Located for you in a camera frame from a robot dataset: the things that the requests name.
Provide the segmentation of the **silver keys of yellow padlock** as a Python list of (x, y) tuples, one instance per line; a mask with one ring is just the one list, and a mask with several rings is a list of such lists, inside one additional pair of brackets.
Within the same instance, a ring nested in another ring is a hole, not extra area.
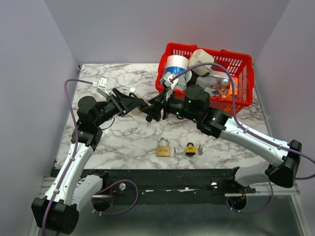
[(198, 151), (198, 155), (202, 155), (203, 154), (203, 147), (201, 145), (199, 145), (197, 151)]

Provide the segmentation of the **yellow black padlock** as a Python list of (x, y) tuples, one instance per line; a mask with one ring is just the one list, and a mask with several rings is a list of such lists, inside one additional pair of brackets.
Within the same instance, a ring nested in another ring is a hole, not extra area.
[(186, 155), (187, 156), (193, 156), (196, 154), (195, 146), (192, 142), (187, 143), (186, 146)]

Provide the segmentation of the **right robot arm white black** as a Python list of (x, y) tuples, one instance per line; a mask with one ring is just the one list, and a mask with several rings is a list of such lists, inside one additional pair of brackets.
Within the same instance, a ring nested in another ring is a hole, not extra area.
[(300, 142), (277, 140), (237, 123), (229, 113), (211, 107), (209, 93), (199, 85), (187, 87), (184, 100), (166, 98), (163, 92), (149, 103), (142, 109), (147, 121), (160, 121), (161, 115), (173, 114), (195, 122), (197, 129), (208, 136), (233, 142), (265, 159), (257, 165), (235, 168), (233, 177), (226, 181), (229, 191), (236, 193), (262, 182), (284, 188), (293, 186), (300, 163)]

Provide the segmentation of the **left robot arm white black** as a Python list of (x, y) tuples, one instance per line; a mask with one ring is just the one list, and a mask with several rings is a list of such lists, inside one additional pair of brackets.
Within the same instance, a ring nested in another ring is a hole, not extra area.
[(101, 176), (88, 175), (81, 185), (78, 184), (79, 178), (101, 139), (103, 131), (100, 126), (114, 116), (122, 117), (141, 106), (146, 106), (142, 98), (125, 95), (116, 88), (103, 102), (92, 96), (79, 100), (78, 119), (64, 165), (44, 197), (35, 198), (31, 205), (36, 224), (43, 232), (52, 230), (71, 234), (77, 225), (79, 212), (92, 195), (108, 191), (109, 182)]

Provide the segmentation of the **brass padlock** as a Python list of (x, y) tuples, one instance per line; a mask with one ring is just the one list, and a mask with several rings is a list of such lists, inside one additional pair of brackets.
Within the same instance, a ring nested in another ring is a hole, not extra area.
[(169, 141), (162, 137), (159, 138), (157, 141), (157, 148), (156, 148), (156, 155), (157, 157), (168, 157), (170, 156), (170, 146), (169, 146)]

